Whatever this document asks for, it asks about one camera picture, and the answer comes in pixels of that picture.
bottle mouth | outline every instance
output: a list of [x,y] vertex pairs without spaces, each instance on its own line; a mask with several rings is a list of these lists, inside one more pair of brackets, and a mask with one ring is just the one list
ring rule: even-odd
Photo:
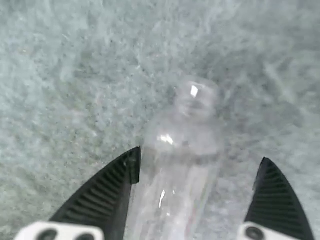
[[187,77],[176,88],[174,105],[190,118],[207,119],[215,114],[218,103],[218,85],[198,77]]

plastic bottle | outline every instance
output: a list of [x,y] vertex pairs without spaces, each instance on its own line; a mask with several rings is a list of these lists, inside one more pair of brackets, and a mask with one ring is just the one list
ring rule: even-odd
[[187,76],[174,104],[149,123],[126,239],[193,238],[222,160],[217,100],[215,83]]

ribbed rubber pad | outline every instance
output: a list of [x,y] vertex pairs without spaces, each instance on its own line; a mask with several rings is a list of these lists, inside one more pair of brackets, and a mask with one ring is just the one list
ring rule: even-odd
[[245,222],[299,240],[314,240],[305,212],[286,177],[268,158],[261,162]]
[[140,147],[136,147],[88,180],[50,219],[101,228],[105,239],[123,240],[132,184],[139,182]]

gray carpet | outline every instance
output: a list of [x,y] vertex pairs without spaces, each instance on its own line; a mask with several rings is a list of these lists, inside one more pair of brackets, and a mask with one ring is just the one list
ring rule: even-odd
[[1,0],[1,240],[138,145],[183,74],[219,84],[229,142],[197,238],[235,239],[264,156],[320,238],[319,12],[318,0]]

screw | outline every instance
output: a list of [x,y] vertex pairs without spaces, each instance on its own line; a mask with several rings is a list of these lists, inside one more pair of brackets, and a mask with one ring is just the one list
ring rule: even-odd
[[264,233],[254,226],[250,226],[245,230],[245,234],[252,240],[263,240],[265,238]]

